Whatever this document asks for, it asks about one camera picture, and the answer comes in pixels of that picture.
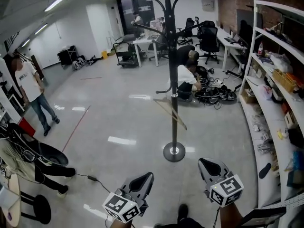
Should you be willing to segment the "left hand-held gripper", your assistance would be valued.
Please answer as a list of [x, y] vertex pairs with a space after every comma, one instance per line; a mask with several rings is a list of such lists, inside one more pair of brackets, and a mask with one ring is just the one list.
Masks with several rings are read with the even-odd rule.
[[103, 203], [103, 208], [110, 217], [122, 223], [128, 223], [136, 216], [143, 216], [148, 208], [146, 197], [153, 182], [152, 172], [127, 178], [120, 188], [110, 192]]

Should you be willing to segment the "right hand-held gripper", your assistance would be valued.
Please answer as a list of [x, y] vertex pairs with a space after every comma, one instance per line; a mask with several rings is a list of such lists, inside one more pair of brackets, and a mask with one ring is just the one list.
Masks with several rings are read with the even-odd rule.
[[222, 161], [213, 158], [200, 158], [198, 168], [206, 183], [204, 193], [211, 202], [215, 202], [223, 208], [240, 198], [244, 185], [239, 176], [233, 174]]

